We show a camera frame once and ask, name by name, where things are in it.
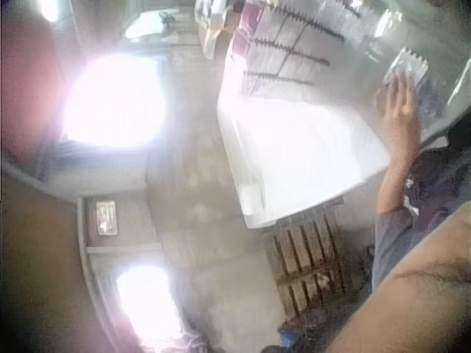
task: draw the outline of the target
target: small sign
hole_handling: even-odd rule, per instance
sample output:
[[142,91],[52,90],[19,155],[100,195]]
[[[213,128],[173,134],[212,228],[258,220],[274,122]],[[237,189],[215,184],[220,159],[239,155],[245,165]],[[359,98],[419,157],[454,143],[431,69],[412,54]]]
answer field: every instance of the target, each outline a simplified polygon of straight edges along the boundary
[[96,203],[96,225],[99,235],[118,235],[116,203],[114,201]]

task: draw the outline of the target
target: bright window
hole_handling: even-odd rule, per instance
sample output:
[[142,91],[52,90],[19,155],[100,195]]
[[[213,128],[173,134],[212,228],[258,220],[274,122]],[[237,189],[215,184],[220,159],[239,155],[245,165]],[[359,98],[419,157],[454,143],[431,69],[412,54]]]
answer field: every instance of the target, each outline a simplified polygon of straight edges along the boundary
[[143,345],[160,352],[181,335],[180,317],[164,270],[154,266],[132,268],[118,278],[118,292]]
[[158,63],[115,55],[91,63],[68,97],[69,140],[99,146],[137,146],[157,136],[163,121]]

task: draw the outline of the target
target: fingers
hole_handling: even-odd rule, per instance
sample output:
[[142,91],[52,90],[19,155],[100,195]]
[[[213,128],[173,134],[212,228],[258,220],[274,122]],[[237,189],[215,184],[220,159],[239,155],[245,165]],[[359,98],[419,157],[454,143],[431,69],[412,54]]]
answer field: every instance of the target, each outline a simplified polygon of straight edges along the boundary
[[388,88],[388,96],[386,99],[386,110],[391,111],[395,107],[395,96],[397,93],[397,86],[398,86],[398,81],[397,81],[397,76],[394,75],[392,77],[391,82],[389,83],[389,88]]
[[381,90],[378,90],[375,94],[375,98],[373,99],[373,104],[377,112],[380,112],[380,93]]
[[404,71],[397,75],[397,98],[395,108],[400,110],[406,103],[407,80]]
[[409,73],[407,76],[406,106],[409,109],[415,109],[416,106],[416,90],[414,76]]

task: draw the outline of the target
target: sleeve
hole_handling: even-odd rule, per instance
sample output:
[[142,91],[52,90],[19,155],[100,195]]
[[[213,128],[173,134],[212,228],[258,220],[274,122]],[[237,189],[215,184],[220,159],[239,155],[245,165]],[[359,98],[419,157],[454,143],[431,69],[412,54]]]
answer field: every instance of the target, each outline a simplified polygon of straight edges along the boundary
[[372,287],[375,290],[388,273],[404,258],[411,241],[413,216],[401,207],[378,217]]

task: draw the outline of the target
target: wooden pallet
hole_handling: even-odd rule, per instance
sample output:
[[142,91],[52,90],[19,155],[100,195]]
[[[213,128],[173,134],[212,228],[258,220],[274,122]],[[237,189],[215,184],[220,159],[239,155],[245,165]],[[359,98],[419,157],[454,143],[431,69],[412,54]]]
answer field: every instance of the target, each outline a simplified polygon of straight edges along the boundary
[[301,215],[268,233],[266,250],[288,320],[345,293],[332,210]]

